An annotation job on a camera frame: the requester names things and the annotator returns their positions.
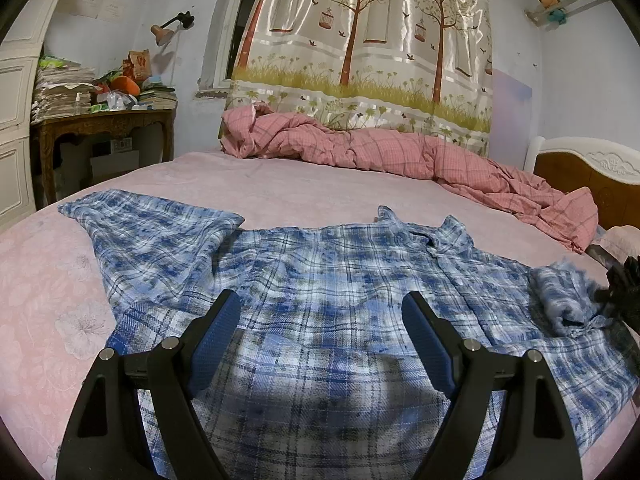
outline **wooden table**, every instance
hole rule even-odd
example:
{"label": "wooden table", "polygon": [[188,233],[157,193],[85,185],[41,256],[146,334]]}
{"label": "wooden table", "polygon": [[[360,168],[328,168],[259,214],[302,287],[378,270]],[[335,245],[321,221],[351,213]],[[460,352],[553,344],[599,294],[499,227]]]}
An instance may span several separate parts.
{"label": "wooden table", "polygon": [[174,154],[173,110],[124,110],[121,112],[97,112],[69,117],[46,119],[31,127],[31,137],[40,143],[42,186],[47,204],[56,201],[53,177],[53,147],[56,139],[65,134],[90,136],[109,133],[116,139],[126,137],[134,128],[162,125],[162,161],[172,160]]}

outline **stuffed doll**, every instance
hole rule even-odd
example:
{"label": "stuffed doll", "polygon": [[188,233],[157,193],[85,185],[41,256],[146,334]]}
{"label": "stuffed doll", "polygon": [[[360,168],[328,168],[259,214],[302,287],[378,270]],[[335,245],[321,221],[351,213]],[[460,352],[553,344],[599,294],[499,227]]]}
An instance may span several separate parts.
{"label": "stuffed doll", "polygon": [[[542,6],[545,7],[545,9],[548,9],[551,6],[554,6],[555,4],[560,3],[560,0],[539,0],[539,1],[542,4]],[[546,18],[550,22],[558,22],[561,25],[563,23],[566,23],[566,13],[562,9],[552,10],[550,13],[548,13]]]}

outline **cabinet door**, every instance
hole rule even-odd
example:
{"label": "cabinet door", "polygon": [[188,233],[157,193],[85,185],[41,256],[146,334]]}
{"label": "cabinet door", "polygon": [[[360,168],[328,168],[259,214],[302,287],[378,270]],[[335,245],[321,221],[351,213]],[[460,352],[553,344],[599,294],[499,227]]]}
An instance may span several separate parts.
{"label": "cabinet door", "polygon": [[40,56],[40,48],[58,0],[29,0],[0,44],[0,59]]}
{"label": "cabinet door", "polygon": [[[37,62],[33,57],[0,60],[0,143],[17,138],[30,122]],[[24,134],[29,135],[28,128]]]}
{"label": "cabinet door", "polygon": [[0,144],[0,232],[34,211],[29,139]]}

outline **curtain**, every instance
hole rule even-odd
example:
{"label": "curtain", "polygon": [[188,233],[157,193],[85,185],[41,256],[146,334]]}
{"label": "curtain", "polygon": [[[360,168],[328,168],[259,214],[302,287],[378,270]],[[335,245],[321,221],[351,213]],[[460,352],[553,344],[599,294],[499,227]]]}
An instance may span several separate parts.
{"label": "curtain", "polygon": [[487,0],[256,0],[226,105],[265,101],[486,155],[491,49]]}

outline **stack of books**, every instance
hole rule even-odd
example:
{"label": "stack of books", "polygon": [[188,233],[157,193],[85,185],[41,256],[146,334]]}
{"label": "stack of books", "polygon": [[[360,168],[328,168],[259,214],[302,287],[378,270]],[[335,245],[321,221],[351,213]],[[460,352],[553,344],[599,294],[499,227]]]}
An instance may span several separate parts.
{"label": "stack of books", "polygon": [[138,104],[149,106],[153,110],[173,110],[178,102],[175,88],[164,86],[159,81],[145,81],[138,96]]}
{"label": "stack of books", "polygon": [[31,105],[31,124],[45,119],[89,113],[95,72],[77,63],[38,68]]}

